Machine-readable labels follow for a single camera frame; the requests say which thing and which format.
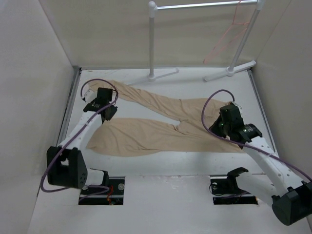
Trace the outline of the beige trousers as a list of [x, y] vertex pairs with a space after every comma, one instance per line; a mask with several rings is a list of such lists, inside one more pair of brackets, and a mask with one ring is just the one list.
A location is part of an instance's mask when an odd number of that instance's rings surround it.
[[178, 125], [145, 118], [117, 118], [102, 124], [87, 144], [98, 154], [121, 157], [145, 156], [158, 152], [241, 153], [235, 144], [209, 134], [225, 102], [204, 98], [175, 99], [134, 88], [118, 81], [92, 81], [89, 88], [110, 88], [118, 97], [134, 102], [162, 116], [179, 121]]

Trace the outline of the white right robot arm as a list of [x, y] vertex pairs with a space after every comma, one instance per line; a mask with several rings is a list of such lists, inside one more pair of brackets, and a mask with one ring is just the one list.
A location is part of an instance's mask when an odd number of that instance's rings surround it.
[[276, 155], [261, 131], [245, 124], [240, 109], [230, 103], [219, 109], [209, 128], [213, 136], [233, 143], [248, 154], [270, 179], [270, 183], [240, 167], [227, 173], [226, 187], [232, 193], [246, 191], [270, 206], [277, 219], [290, 226], [312, 213], [312, 183], [305, 182]]

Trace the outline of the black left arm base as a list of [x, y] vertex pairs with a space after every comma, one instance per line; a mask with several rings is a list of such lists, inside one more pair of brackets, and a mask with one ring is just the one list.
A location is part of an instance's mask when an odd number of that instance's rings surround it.
[[101, 185], [83, 187], [78, 205], [123, 205], [125, 191], [125, 177], [108, 176], [104, 173]]

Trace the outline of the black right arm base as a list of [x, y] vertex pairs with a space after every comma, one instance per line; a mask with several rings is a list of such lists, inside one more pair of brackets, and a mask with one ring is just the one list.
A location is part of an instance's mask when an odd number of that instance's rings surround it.
[[209, 191], [213, 196], [214, 205], [258, 205], [254, 195], [240, 189], [236, 178], [248, 172], [243, 167], [236, 168], [223, 176], [211, 176]]

